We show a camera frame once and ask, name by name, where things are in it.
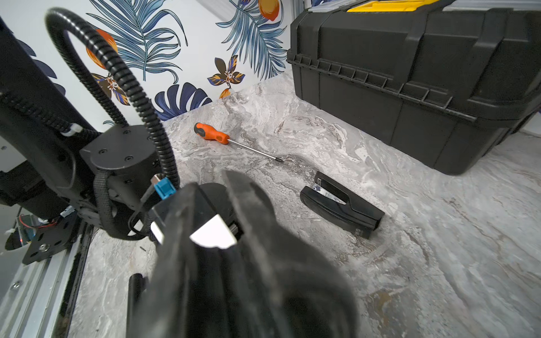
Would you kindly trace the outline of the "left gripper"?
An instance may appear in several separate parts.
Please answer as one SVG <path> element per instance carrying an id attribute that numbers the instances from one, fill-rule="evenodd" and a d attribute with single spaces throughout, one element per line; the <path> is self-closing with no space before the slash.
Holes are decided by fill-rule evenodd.
<path id="1" fill-rule="evenodd" d="M 241 228 L 227 189 L 218 183 L 195 185 L 165 198 L 149 211 L 150 232 L 158 245 L 169 242 L 180 226 L 184 236 L 207 249 L 228 249 L 241 238 Z"/>

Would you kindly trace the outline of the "black stand pole with clip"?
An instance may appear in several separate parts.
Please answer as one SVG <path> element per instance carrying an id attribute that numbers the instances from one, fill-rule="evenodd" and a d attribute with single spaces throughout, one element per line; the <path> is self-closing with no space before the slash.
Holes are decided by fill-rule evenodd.
<path id="1" fill-rule="evenodd" d="M 359 314 L 347 279 L 277 220 L 250 177 L 223 173 L 239 242 L 207 249 L 178 233 L 157 250 L 153 276 L 129 337 L 357 337 Z"/>

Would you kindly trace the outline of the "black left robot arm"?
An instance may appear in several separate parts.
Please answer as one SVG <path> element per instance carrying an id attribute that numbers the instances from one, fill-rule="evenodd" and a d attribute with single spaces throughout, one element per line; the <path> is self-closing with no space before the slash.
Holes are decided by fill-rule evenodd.
<path id="1" fill-rule="evenodd" d="M 57 51 L 114 122 L 97 132 L 1 26 L 1 135 L 46 184 L 88 223 L 111 237 L 154 237 L 136 230 L 149 211 L 180 188 L 173 148 L 151 100 L 122 60 L 116 41 L 64 8 L 50 9 L 46 29 Z M 120 87 L 141 125 L 130 125 L 71 42 L 79 39 Z"/>

